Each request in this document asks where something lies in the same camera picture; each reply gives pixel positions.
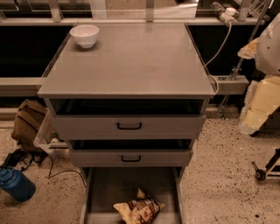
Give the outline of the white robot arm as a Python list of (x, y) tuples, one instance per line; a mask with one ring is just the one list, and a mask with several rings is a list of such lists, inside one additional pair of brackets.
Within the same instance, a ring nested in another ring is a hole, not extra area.
[(261, 81), (251, 81), (241, 110), (240, 132), (252, 135), (280, 107), (280, 13), (238, 56), (254, 59), (255, 68), (265, 74)]

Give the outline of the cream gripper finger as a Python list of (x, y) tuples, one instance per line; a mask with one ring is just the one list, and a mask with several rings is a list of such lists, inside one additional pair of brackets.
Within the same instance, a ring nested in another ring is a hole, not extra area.
[(257, 44), (259, 42), (259, 38), (255, 38), (252, 41), (250, 41), (248, 44), (246, 44), (243, 48), (240, 49), (240, 51), (237, 53), (237, 55), (240, 58), (251, 60), (256, 56), (256, 48)]
[(239, 131), (252, 135), (257, 132), (280, 107), (280, 77), (266, 75), (261, 81), (253, 80), (249, 86), (241, 110)]

